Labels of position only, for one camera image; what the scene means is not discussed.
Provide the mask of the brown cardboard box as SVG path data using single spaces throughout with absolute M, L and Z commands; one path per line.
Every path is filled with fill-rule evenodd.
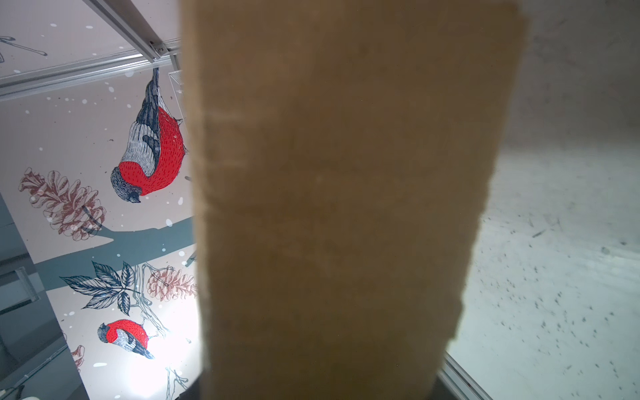
M 528 20 L 513 1 L 184 1 L 206 399 L 425 399 Z

